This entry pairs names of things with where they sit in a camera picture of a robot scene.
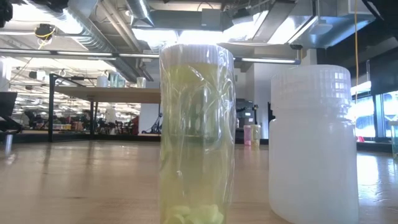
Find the clear plastic container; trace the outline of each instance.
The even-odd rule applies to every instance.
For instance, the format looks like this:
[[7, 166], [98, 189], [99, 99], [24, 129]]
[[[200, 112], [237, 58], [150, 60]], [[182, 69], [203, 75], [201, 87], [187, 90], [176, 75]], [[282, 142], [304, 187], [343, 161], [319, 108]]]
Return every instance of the clear plastic container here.
[[251, 146], [251, 126], [245, 125], [243, 126], [243, 139], [245, 146]]
[[236, 127], [233, 56], [216, 45], [167, 46], [160, 76], [160, 223], [225, 223]]
[[260, 147], [260, 131], [261, 126], [258, 124], [251, 125], [251, 147], [259, 148]]
[[119, 78], [121, 78], [120, 74], [118, 72], [111, 72], [110, 76], [111, 76], [111, 80], [109, 82], [110, 87], [111, 88], [117, 88], [118, 87]]
[[391, 142], [392, 142], [392, 156], [398, 159], [398, 121], [390, 121], [391, 125]]
[[145, 88], [147, 85], [147, 79], [145, 77], [137, 78], [137, 88]]
[[300, 66], [272, 78], [269, 201], [295, 224], [358, 223], [351, 77], [343, 67]]

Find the pale green pellet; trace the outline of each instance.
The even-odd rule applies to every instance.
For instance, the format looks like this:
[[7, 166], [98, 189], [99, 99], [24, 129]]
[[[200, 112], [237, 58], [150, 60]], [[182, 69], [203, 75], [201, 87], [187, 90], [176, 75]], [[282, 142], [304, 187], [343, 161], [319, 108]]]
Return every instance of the pale green pellet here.
[[205, 224], [198, 217], [189, 215], [185, 217], [185, 224]]
[[192, 215], [206, 224], [215, 222], [218, 214], [217, 205], [203, 205], [192, 210]]
[[182, 215], [173, 215], [166, 220], [165, 224], [185, 224], [185, 220]]
[[183, 205], [178, 205], [178, 206], [174, 206], [172, 207], [169, 212], [168, 215], [172, 216], [172, 215], [182, 215], [183, 217], [189, 215], [191, 213], [191, 210], [189, 209], [189, 207], [187, 206], [183, 206]]
[[216, 220], [212, 224], [222, 224], [223, 221], [224, 221], [224, 215], [219, 212], [217, 214]]

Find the small bottle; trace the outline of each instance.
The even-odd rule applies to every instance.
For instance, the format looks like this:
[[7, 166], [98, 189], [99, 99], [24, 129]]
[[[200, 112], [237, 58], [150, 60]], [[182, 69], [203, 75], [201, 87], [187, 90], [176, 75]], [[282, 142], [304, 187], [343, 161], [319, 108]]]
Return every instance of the small bottle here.
[[253, 149], [259, 149], [260, 147], [260, 132], [261, 126], [258, 124], [252, 124], [251, 127], [251, 147]]
[[245, 146], [251, 146], [251, 126], [245, 125], [243, 126], [243, 139]]
[[354, 124], [346, 118], [351, 76], [311, 65], [271, 81], [269, 201], [295, 224], [358, 223]]

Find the table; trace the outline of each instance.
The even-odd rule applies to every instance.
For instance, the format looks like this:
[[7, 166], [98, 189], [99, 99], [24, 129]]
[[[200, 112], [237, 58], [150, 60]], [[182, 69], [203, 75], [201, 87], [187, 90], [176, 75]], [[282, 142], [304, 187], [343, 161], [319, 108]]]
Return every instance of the table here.
[[56, 86], [55, 91], [92, 102], [160, 103], [160, 89]]
[[[68, 96], [87, 100], [90, 102], [90, 139], [94, 138], [94, 119], [98, 110], [98, 102], [107, 103], [155, 103], [160, 104], [160, 89], [151, 88], [102, 88], [86, 87], [75, 80], [84, 80], [85, 77], [61, 77], [51, 73], [49, 91], [49, 132], [48, 140], [53, 142], [53, 111], [54, 93], [59, 92]], [[74, 86], [55, 86], [58, 79], [67, 80]]]
[[[288, 224], [270, 210], [268, 150], [261, 149], [236, 146], [227, 224]], [[13, 159], [0, 163], [0, 223], [159, 224], [158, 142], [17, 144], [14, 150]], [[398, 164], [391, 154], [358, 153], [358, 180], [360, 224], [398, 223]]]

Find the wooden tabletop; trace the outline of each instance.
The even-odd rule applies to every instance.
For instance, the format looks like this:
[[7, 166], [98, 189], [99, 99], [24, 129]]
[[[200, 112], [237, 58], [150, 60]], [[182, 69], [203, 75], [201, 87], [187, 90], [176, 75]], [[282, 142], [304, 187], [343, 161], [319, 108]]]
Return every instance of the wooden tabletop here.
[[94, 102], [160, 103], [160, 89], [56, 86], [55, 91]]
[[[0, 160], [0, 223], [159, 224], [158, 142], [13, 147]], [[236, 148], [227, 223], [287, 224], [269, 207], [268, 150]], [[398, 223], [398, 165], [391, 155], [359, 153], [358, 180], [360, 224]]]

